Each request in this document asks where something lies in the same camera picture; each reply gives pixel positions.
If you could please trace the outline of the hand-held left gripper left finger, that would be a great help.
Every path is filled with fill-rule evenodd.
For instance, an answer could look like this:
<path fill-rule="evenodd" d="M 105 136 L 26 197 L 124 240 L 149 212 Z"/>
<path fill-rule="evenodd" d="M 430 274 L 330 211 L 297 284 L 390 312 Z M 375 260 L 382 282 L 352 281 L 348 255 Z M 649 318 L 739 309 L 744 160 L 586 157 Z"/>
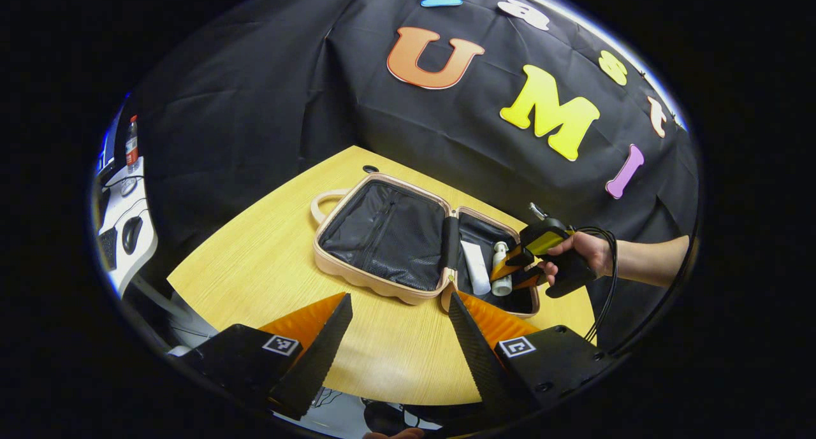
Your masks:
<path fill-rule="evenodd" d="M 259 328 L 233 324 L 180 361 L 245 409 L 297 421 L 323 387 L 352 319 L 350 294 L 340 292 Z"/>

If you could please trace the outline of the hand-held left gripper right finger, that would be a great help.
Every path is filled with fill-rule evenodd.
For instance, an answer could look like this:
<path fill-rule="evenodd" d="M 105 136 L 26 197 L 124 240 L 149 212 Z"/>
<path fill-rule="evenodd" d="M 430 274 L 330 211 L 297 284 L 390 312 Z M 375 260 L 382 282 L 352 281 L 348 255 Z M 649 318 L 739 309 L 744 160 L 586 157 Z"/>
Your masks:
<path fill-rule="evenodd" d="M 616 366 L 616 358 L 569 327 L 539 329 L 497 306 L 455 292 L 449 319 L 492 418 L 553 410 Z"/>

